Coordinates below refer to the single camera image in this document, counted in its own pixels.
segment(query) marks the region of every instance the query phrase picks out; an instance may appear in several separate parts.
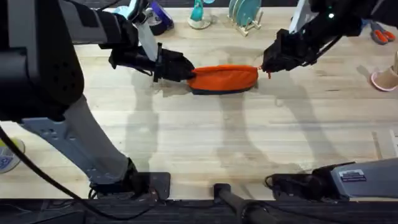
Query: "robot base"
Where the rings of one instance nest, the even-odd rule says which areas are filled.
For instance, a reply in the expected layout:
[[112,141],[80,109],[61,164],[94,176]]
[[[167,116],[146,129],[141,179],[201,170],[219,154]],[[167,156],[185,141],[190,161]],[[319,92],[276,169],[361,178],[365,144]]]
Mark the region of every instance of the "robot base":
[[91,188],[97,190],[97,198],[98,199],[133,199],[137,200],[139,198],[149,198],[151,197],[151,193],[155,193],[159,196],[160,200],[166,200],[170,196],[170,173],[168,172],[138,172],[136,173],[134,180],[140,180],[141,186],[143,188],[141,193],[137,193],[133,190],[120,190],[114,191],[109,190],[113,186],[109,186],[110,188],[100,188],[97,190],[97,187],[91,185]]

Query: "gray metal arm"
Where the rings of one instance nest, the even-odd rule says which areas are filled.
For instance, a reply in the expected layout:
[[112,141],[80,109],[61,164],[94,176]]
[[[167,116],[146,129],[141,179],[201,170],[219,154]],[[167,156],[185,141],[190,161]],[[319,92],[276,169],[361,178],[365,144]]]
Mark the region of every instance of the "gray metal arm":
[[331,176],[347,197],[398,198],[398,158],[339,166]]
[[21,126],[40,136],[78,166],[96,184],[123,180],[128,159],[120,153],[95,121],[86,98],[64,112],[65,120],[26,118]]
[[[74,44],[117,44],[123,41],[117,15],[96,11],[74,2],[58,1]],[[134,9],[135,2],[130,3],[131,10]],[[148,58],[156,61],[158,46],[147,21],[136,22],[134,25]]]

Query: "label sticker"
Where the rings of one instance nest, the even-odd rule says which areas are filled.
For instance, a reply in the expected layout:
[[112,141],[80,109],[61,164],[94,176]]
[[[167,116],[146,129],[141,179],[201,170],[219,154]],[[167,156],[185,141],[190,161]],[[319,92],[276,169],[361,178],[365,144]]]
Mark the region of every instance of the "label sticker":
[[346,170],[338,173],[343,182],[364,182],[365,174],[362,170]]

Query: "black mount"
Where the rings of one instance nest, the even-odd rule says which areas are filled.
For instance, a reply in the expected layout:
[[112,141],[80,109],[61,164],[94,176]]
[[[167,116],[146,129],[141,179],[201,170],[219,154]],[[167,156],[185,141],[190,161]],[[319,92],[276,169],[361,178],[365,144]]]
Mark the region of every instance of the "black mount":
[[261,203],[261,201],[245,200],[231,193],[229,184],[215,184],[213,186],[214,200],[222,201],[231,207],[241,224],[281,224],[276,220]]
[[138,172],[129,158],[129,167],[122,181],[114,184],[90,184],[98,193],[98,198],[129,197],[137,199],[156,191],[159,199],[166,200],[170,195],[170,174],[168,172]]
[[276,200],[309,200],[316,202],[346,202],[340,195],[330,172],[338,166],[354,162],[317,168],[311,174],[273,174],[265,179]]

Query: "blue object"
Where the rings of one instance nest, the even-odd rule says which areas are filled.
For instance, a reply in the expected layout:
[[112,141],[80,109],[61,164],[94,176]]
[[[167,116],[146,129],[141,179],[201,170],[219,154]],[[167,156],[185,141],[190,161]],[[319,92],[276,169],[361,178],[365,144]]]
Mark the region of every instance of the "blue object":
[[236,23],[241,27],[245,27],[248,20],[249,24],[255,21],[260,5],[261,0],[243,0],[236,13]]
[[193,5],[193,10],[191,13],[191,20],[193,21],[201,21],[203,18],[203,3],[201,0],[195,0]]
[[129,13],[130,13],[128,6],[119,6],[116,9],[114,9],[113,12],[124,16],[126,19],[127,19],[127,17],[129,16]]
[[370,20],[369,20],[369,19],[363,19],[363,20],[362,20],[361,29],[365,28],[369,23],[370,23]]
[[172,17],[163,9],[162,6],[160,6],[155,1],[152,1],[150,7],[154,10],[160,20],[166,25],[167,29],[172,29],[174,27]]

